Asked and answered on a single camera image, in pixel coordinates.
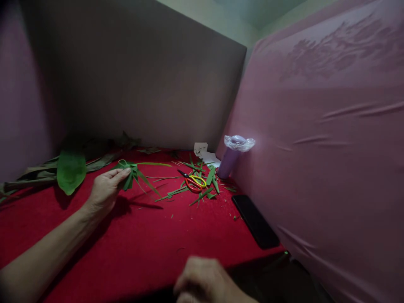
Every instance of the yellow scissor handle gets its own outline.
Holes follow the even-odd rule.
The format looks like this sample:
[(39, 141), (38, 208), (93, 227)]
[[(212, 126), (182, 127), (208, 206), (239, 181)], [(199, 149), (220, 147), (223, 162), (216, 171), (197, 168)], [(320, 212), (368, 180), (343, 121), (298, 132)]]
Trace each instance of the yellow scissor handle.
[(192, 180), (194, 180), (196, 183), (198, 183), (202, 188), (205, 188), (207, 185), (206, 185), (206, 181), (204, 180), (204, 179), (202, 179), (201, 177), (199, 177), (199, 176), (195, 176), (195, 175), (191, 175), (191, 176), (189, 176)]

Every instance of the plastic wrap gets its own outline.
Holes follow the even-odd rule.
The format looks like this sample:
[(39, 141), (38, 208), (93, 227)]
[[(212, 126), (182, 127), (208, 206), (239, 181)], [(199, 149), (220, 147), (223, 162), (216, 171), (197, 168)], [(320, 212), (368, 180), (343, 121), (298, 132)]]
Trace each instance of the plastic wrap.
[(247, 152), (255, 145), (255, 140), (252, 138), (244, 139), (242, 136), (238, 135), (233, 137), (224, 136), (224, 144), (232, 150)]

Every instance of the pink sheet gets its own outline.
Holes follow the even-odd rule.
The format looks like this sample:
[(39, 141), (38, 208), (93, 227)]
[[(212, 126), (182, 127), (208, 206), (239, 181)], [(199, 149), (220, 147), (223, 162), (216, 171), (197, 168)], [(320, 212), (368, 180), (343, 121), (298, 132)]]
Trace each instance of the pink sheet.
[(337, 302), (403, 302), (404, 2), (355, 2), (257, 43), (225, 134), (256, 140), (233, 177)]

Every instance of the red scissor handle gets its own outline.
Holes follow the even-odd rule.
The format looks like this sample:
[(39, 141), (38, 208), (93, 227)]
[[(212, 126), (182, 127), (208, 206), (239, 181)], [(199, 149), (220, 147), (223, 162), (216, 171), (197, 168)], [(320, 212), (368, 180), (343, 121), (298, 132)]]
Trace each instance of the red scissor handle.
[(185, 178), (185, 184), (193, 192), (200, 193), (202, 191), (201, 185), (190, 178)]

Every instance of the purple bottle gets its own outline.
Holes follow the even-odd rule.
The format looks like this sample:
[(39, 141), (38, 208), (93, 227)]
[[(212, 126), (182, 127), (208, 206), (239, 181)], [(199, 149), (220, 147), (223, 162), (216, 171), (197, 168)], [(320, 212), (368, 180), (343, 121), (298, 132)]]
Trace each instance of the purple bottle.
[(241, 155), (241, 151), (237, 148), (238, 146), (243, 146), (247, 143), (247, 140), (242, 136), (225, 136), (225, 144), (227, 146), (226, 152), (224, 153), (222, 162), (220, 163), (218, 169), (218, 177), (220, 179), (227, 179), (233, 170), (237, 159)]

